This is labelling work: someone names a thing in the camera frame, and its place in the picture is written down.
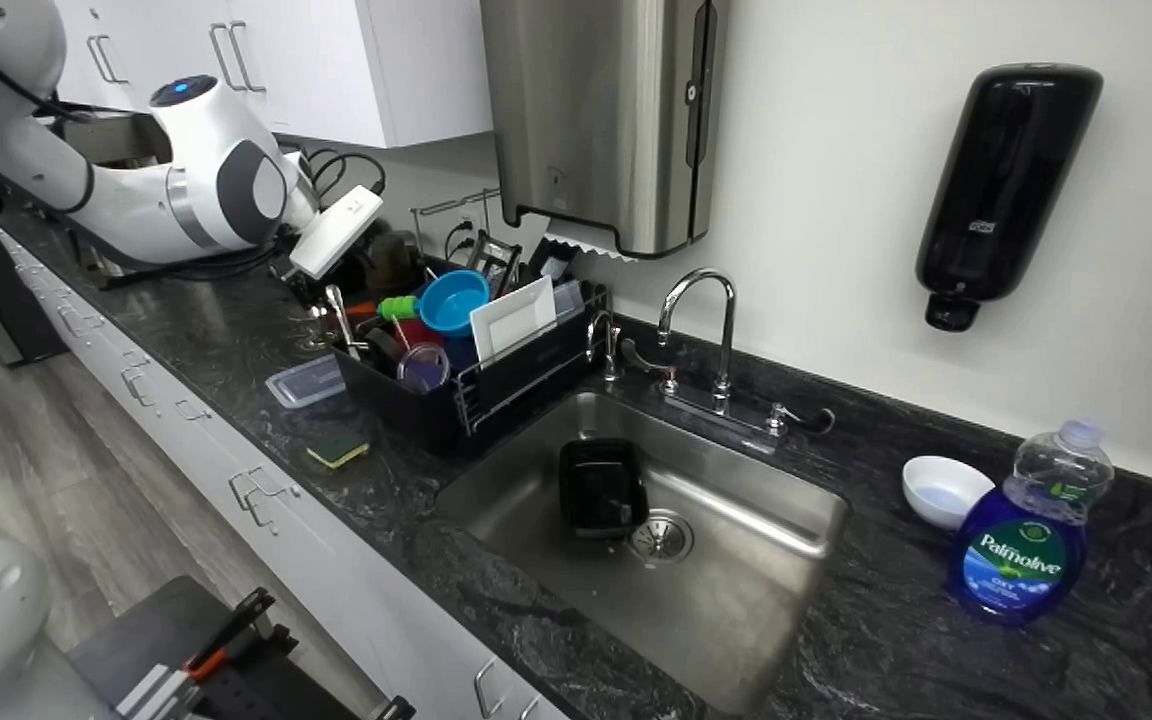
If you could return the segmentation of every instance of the white cabinet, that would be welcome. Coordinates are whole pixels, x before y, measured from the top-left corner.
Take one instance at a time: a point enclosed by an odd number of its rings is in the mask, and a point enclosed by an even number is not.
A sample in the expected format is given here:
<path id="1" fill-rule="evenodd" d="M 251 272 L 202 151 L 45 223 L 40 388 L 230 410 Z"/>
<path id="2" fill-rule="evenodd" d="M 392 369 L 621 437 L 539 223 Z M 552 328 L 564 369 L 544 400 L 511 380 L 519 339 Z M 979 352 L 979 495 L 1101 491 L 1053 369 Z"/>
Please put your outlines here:
<path id="1" fill-rule="evenodd" d="M 0 240 L 80 364 L 388 696 L 429 720 L 564 720 L 248 437 L 19 244 Z"/>
<path id="2" fill-rule="evenodd" d="M 64 100 L 217 75 L 280 137 L 400 149 L 493 127 L 479 0 L 62 0 Z"/>

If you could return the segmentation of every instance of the wall-mounted dispenser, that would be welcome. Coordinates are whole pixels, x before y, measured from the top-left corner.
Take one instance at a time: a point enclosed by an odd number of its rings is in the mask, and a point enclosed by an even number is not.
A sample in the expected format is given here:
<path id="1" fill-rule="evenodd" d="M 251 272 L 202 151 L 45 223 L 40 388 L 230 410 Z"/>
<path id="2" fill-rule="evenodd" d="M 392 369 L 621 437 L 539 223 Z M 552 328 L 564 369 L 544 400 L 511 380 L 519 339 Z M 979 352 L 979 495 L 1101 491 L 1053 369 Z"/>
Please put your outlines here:
<path id="1" fill-rule="evenodd" d="M 921 253 L 933 328 L 964 334 L 985 301 L 1021 285 L 1101 85 L 1053 64 L 978 75 Z"/>
<path id="2" fill-rule="evenodd" d="M 571 222 L 567 240 L 623 256 L 699 240 L 723 7 L 483 0 L 506 222 Z"/>

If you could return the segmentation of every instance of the sink drain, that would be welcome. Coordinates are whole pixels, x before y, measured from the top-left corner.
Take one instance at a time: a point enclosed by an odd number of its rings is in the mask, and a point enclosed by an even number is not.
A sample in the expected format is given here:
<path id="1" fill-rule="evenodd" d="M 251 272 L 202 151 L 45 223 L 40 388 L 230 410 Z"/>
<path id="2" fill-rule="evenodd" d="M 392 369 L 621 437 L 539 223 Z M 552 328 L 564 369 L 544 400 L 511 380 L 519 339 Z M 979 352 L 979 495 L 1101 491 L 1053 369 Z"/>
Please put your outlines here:
<path id="1" fill-rule="evenodd" d="M 654 508 L 647 519 L 628 537 L 628 552 L 645 564 L 678 564 L 692 552 L 698 534 L 671 508 Z"/>

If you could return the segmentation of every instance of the dark granite countertop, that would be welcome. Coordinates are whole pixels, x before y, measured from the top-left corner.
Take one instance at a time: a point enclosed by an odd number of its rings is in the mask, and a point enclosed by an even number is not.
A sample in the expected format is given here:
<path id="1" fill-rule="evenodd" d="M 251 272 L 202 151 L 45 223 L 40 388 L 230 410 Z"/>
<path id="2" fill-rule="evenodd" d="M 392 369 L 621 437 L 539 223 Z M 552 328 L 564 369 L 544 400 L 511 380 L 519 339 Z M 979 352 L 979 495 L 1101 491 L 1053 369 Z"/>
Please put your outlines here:
<path id="1" fill-rule="evenodd" d="M 467 460 L 388 437 L 366 404 L 285 411 L 263 380 L 326 352 L 267 272 L 158 275 L 101 292 L 58 230 L 6 217 L 26 249 L 285 466 L 412 584 L 571 716 L 705 716 L 705 706 L 621 641 L 564 609 L 516 564 L 436 516 Z M 772 466 L 842 491 L 843 534 L 753 716 L 1152 716 L 1152 482 L 1122 471 L 1091 516 L 1072 595 L 1027 627 L 997 627 L 943 594 L 952 540 L 901 501 L 901 466 L 962 455 L 1006 478 L 1017 441 L 739 357 L 765 398 L 837 410 L 829 437 L 797 437 Z M 346 471 L 305 455 L 320 429 L 371 431 Z"/>

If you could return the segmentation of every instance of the white bowl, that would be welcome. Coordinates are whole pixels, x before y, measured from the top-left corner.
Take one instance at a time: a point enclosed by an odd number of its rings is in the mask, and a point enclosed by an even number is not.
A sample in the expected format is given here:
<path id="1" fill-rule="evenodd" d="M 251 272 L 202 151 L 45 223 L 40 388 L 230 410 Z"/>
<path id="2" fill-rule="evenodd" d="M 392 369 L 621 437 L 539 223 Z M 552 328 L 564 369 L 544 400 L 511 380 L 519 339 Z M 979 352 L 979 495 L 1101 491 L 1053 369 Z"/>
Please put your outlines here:
<path id="1" fill-rule="evenodd" d="M 901 478 L 909 508 L 943 534 L 957 534 L 979 495 L 991 491 L 991 482 L 979 469 L 952 455 L 914 455 Z"/>

